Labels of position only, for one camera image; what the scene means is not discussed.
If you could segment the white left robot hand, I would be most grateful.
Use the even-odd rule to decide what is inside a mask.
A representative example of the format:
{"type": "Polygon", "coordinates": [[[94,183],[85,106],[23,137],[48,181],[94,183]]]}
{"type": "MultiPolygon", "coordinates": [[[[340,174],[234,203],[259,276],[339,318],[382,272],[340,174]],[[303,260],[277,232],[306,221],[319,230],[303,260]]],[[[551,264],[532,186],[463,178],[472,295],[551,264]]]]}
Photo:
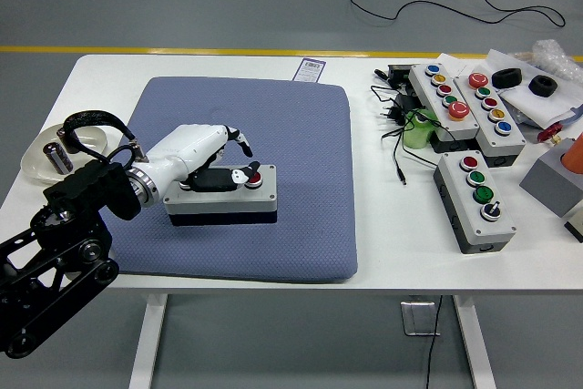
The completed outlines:
{"type": "Polygon", "coordinates": [[[245,156],[253,156],[245,136],[226,125],[180,125],[157,143],[148,153],[147,162],[135,163],[154,183],[162,195],[174,181],[187,177],[219,159],[229,141],[235,141],[245,156]]]}

